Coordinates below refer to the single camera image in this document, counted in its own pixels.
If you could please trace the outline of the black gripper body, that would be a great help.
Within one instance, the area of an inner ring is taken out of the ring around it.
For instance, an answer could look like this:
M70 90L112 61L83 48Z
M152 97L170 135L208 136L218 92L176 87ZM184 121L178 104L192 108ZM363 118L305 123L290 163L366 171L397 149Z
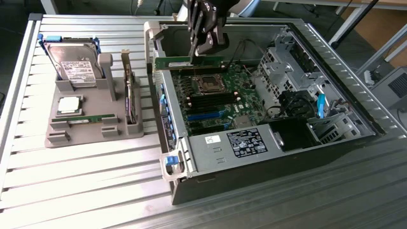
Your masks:
M228 13L227 0L188 0L186 3L188 10L188 32L199 31L207 33L215 27L226 25Z

